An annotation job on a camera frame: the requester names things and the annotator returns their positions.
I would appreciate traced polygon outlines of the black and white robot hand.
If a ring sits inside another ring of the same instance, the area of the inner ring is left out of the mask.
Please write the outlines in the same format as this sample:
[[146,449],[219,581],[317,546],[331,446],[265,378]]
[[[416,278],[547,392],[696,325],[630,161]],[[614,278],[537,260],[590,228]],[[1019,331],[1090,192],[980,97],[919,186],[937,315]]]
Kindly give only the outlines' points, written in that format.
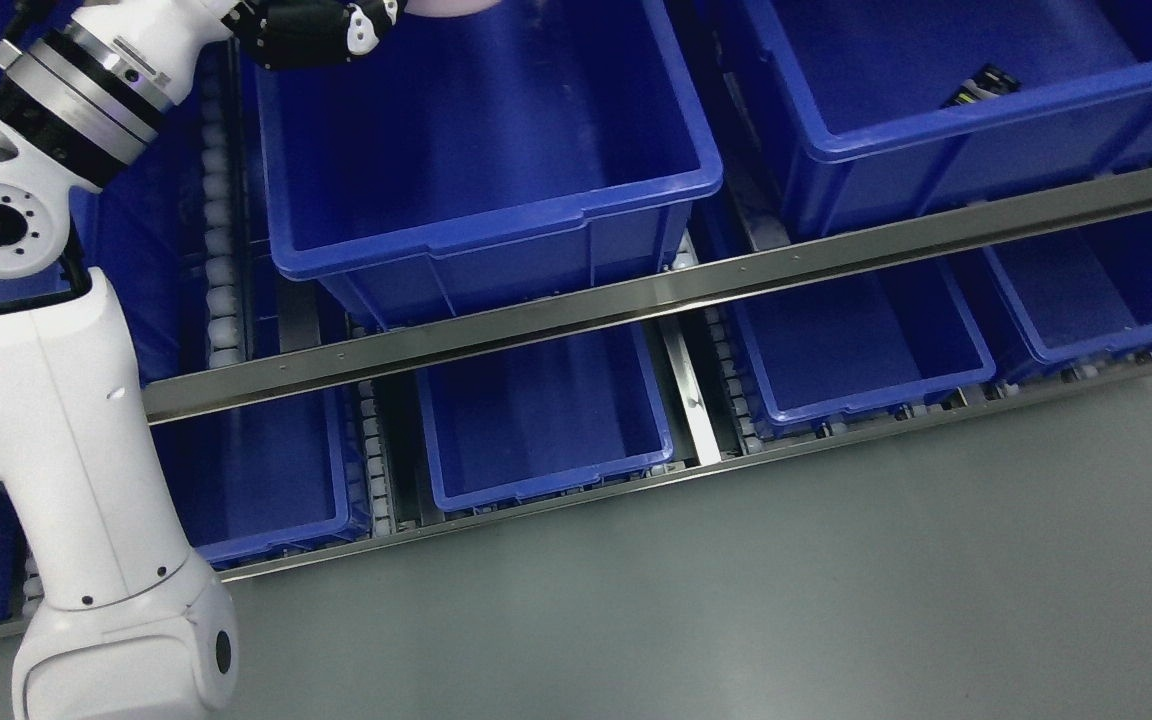
[[90,1],[74,22],[122,41],[156,70],[194,67],[200,51],[237,41],[268,70],[335,67],[366,56],[397,26],[406,1]]

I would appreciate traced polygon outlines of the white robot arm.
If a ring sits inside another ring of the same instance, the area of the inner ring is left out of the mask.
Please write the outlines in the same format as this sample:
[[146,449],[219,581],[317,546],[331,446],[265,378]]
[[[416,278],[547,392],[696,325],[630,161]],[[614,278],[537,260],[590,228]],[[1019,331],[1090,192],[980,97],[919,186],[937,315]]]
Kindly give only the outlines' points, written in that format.
[[88,1],[0,40],[0,281],[61,264],[70,290],[0,305],[0,486],[41,579],[13,666],[18,719],[205,719],[238,679],[236,611],[187,541],[122,306],[88,270],[73,190],[100,194],[194,86],[238,1]]

